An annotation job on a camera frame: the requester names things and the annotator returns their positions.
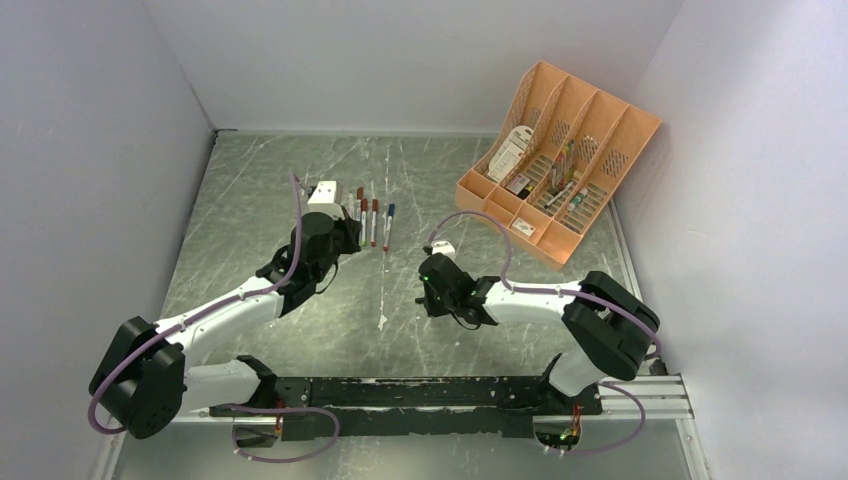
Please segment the white pen diagonal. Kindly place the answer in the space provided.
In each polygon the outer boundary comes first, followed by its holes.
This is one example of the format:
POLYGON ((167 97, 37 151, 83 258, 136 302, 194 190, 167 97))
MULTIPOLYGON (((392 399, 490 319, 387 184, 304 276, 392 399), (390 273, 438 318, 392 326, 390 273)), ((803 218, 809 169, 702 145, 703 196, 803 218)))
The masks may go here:
POLYGON ((390 246, 391 232, 393 220, 395 217, 396 206, 394 203, 390 203, 387 207, 386 218, 384 222, 384 235, 383 235, 383 251, 387 252, 390 246))

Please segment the white pen black tip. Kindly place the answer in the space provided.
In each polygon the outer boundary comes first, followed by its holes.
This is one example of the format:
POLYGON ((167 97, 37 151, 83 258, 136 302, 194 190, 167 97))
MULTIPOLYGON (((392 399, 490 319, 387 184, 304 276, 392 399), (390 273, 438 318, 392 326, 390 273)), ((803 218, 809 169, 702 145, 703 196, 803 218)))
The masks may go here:
POLYGON ((367 200, 364 196, 364 188, 358 187, 355 195, 355 203, 354 203, 354 218, 357 221, 360 221, 362 218, 362 213, 366 210, 367 200))

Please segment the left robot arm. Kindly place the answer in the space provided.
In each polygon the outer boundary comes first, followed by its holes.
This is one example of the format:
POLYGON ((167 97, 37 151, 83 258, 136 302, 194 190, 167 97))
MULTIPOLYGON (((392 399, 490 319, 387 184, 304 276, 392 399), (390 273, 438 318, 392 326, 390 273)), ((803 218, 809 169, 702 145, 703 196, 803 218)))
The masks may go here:
POLYGON ((117 330, 88 390, 92 427, 108 434, 149 438, 175 417, 240 405, 261 416, 278 406, 277 376, 250 355, 217 365, 203 359, 238 334, 293 312, 320 294, 339 259, 360 250, 361 225, 345 216, 311 212, 300 217, 289 244, 233 291, 175 317, 150 323, 136 316, 117 330), (103 407, 117 421, 97 422, 103 407))

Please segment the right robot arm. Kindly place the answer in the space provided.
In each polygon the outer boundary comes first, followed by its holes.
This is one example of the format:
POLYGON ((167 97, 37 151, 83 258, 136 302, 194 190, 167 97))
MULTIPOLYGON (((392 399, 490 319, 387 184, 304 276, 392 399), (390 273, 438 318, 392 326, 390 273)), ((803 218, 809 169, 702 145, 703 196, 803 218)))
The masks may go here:
POLYGON ((451 316, 461 326, 539 324, 568 331, 578 348, 549 365, 539 391, 542 406, 562 414, 578 394, 606 378, 632 380, 651 347, 660 320, 641 300, 601 271, 563 284, 513 283, 474 278, 450 257, 434 253, 418 269, 430 317, 451 316))

